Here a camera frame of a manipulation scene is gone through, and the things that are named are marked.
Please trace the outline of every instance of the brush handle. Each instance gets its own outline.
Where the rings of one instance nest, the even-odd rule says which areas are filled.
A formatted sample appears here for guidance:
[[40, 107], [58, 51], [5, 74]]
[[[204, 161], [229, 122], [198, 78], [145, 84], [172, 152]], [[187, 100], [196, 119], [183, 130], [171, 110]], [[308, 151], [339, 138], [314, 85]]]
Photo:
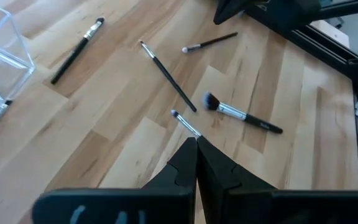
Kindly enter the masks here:
[[204, 43], [200, 44], [200, 46], [201, 46], [201, 47], [205, 47], [205, 46], [211, 45], [211, 44], [213, 44], [213, 43], [216, 43], [216, 42], [219, 42], [219, 41], [222, 41], [222, 40], [226, 40], [226, 39], [228, 39], [228, 38], [230, 38], [230, 37], [234, 37], [234, 36], [236, 36], [237, 34], [238, 34], [238, 32], [234, 32], [234, 33], [232, 33], [232, 34], [228, 34], [228, 35], [225, 35], [225, 36], [220, 37], [220, 38], [217, 38], [217, 39], [209, 40], [209, 41], [207, 41], [207, 42], [204, 42]]
[[194, 112], [197, 112], [197, 108], [192, 104], [192, 102], [189, 100], [189, 98], [186, 96], [186, 93], [183, 92], [183, 90], [180, 88], [180, 86], [175, 82], [175, 80], [172, 78], [172, 76], [169, 74], [169, 72], [167, 71], [167, 69], [162, 65], [162, 63], [160, 62], [160, 60], [157, 57], [153, 58], [153, 61], [155, 62], [155, 64], [159, 67], [159, 69], [161, 70], [161, 72], [165, 75], [165, 77], [168, 79], [168, 81], [173, 85], [173, 87], [177, 90], [177, 92], [179, 93], [179, 95], [184, 99], [184, 101], [187, 103], [187, 105], [189, 105], [189, 107], [191, 108], [191, 110], [193, 110]]
[[246, 123], [253, 124], [255, 126], [264, 128], [266, 130], [269, 130], [269, 131], [277, 133], [277, 134], [283, 133], [283, 129], [281, 129], [281, 128], [275, 126], [275, 125], [272, 125], [272, 124], [270, 124], [270, 123], [268, 123], [266, 121], [263, 121], [263, 120], [255, 117], [255, 116], [249, 115], [249, 114], [247, 114], [247, 117], [245, 118], [244, 121]]
[[86, 44], [89, 42], [87, 38], [82, 38], [81, 42], [75, 47], [75, 49], [71, 52], [70, 56], [66, 59], [63, 65], [59, 68], [55, 76], [51, 79], [51, 84], [56, 84], [57, 81], [63, 76], [63, 74], [67, 71], [68, 67], [72, 65], [74, 60], [79, 56], [82, 50], [85, 48]]

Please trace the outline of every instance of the makeup brush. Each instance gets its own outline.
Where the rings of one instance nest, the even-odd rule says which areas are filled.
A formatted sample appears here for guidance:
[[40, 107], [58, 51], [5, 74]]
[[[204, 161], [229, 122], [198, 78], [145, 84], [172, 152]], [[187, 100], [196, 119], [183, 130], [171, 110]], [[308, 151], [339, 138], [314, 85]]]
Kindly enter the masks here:
[[186, 93], [180, 88], [180, 86], [175, 82], [172, 76], [169, 74], [167, 69], [162, 65], [160, 60], [153, 54], [153, 52], [148, 48], [148, 46], [142, 41], [139, 40], [141, 46], [146, 51], [146, 53], [153, 59], [154, 63], [158, 66], [161, 72], [165, 75], [168, 81], [173, 85], [179, 95], [184, 99], [187, 105], [191, 108], [192, 111], [197, 112], [196, 106], [190, 101], [190, 99], [186, 96]]
[[56, 84], [57, 81], [63, 76], [63, 74], [67, 71], [67, 69], [72, 65], [74, 60], [79, 56], [79, 54], [84, 50], [87, 43], [92, 39], [94, 34], [99, 30], [99, 28], [103, 25], [104, 18], [100, 17], [96, 20], [95, 24], [91, 26], [91, 28], [87, 31], [87, 33], [82, 38], [81, 42], [75, 47], [75, 49], [71, 52], [70, 56], [66, 59], [63, 65], [58, 69], [56, 74], [51, 79], [51, 84]]
[[254, 126], [258, 126], [264, 128], [266, 130], [272, 131], [277, 134], [283, 133], [283, 129], [274, 126], [266, 121], [263, 121], [255, 116], [237, 110], [225, 103], [221, 103], [212, 93], [206, 92], [203, 98], [203, 105], [207, 110], [218, 111], [229, 116], [238, 118], [240, 120], [245, 121], [246, 123], [253, 124]]
[[175, 117], [184, 127], [186, 127], [189, 131], [191, 131], [196, 138], [201, 137], [201, 133], [197, 131], [195, 128], [193, 128], [189, 122], [187, 122], [177, 111], [171, 110], [171, 115]]
[[211, 44], [214, 44], [214, 43], [216, 43], [216, 42], [219, 42], [219, 41], [222, 41], [222, 40], [226, 40], [226, 39], [228, 39], [228, 38], [230, 38], [230, 37], [235, 37], [237, 34], [238, 34], [238, 32], [234, 32], [234, 33], [232, 33], [232, 34], [228, 34], [228, 35], [225, 35], [225, 36], [223, 36], [223, 37], [219, 37], [219, 38], [217, 38], [217, 39], [209, 40], [209, 41], [204, 42], [204, 43], [201, 43], [201, 44], [196, 44], [196, 45], [191, 46], [191, 47], [184, 47], [184, 48], [181, 49], [181, 51], [182, 51], [183, 53], [188, 53], [188, 52], [190, 52], [190, 51], [192, 51], [192, 50], [196, 50], [196, 49], [200, 49], [200, 48], [206, 47], [206, 46], [211, 45]]

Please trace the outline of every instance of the wooden floor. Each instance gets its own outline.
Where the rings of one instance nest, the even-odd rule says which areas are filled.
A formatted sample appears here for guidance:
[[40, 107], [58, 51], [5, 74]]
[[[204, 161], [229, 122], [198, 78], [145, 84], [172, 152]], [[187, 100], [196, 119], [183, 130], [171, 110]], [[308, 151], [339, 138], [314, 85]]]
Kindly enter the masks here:
[[[44, 191], [141, 187], [191, 133], [280, 189], [358, 189], [351, 81], [247, 17], [213, 24], [212, 0], [0, 0], [37, 71], [0, 121], [0, 223], [29, 223]], [[57, 86], [49, 80], [97, 17], [103, 28]], [[238, 31], [192, 54], [181, 48]], [[198, 108], [193, 113], [142, 39]], [[202, 109], [221, 101], [282, 135]], [[197, 223], [203, 223], [197, 204]]]

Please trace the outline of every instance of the brush bristles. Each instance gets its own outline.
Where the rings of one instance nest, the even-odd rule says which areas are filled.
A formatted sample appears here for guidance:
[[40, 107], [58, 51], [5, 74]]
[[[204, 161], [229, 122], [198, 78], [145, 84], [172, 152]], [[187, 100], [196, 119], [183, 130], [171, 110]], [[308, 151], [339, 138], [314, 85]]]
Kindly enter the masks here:
[[171, 110], [171, 114], [172, 116], [174, 116], [175, 118], [179, 115], [179, 113], [175, 110]]
[[204, 105], [205, 109], [217, 110], [220, 103], [221, 102], [219, 102], [219, 100], [214, 95], [212, 95], [212, 93], [206, 92], [204, 94], [203, 105]]

